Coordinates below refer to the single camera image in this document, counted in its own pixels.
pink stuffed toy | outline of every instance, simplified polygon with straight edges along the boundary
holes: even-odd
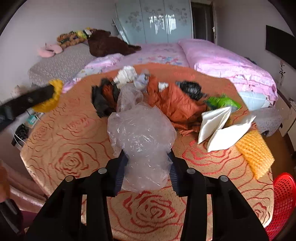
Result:
[[[45,43],[45,47],[38,49],[38,54],[43,58],[49,58],[61,52],[63,52],[63,49],[57,44],[51,45]]]

wardrobe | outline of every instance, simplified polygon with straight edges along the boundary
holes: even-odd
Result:
[[[192,38],[189,0],[119,0],[115,5],[116,26],[130,44],[175,43]]]

pillow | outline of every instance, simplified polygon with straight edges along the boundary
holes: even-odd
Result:
[[[69,46],[62,53],[43,58],[33,65],[29,70],[29,79],[38,86],[47,85],[51,79],[60,79],[66,83],[95,58],[83,43]]]
[[[256,179],[268,172],[274,157],[258,131],[245,134],[235,145],[249,163]]]
[[[248,107],[249,111],[269,106],[269,101],[266,99],[266,96],[261,93],[241,91],[239,92],[239,95]]]

black plastic bag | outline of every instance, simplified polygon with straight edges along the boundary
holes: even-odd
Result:
[[[203,94],[202,87],[196,82],[189,82],[189,81],[176,81],[176,85],[185,92],[191,99],[199,100],[200,98],[206,96]]]

brown teddy bear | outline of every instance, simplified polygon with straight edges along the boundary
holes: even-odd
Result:
[[[111,32],[96,30],[90,36],[89,52],[95,57],[104,57],[108,54],[121,53],[128,55],[141,50],[140,46],[129,45],[118,37],[111,37]]]
[[[73,31],[67,34],[61,34],[57,37],[58,45],[62,47],[64,50],[65,48],[82,43],[85,41],[84,38],[78,37],[77,34]]]

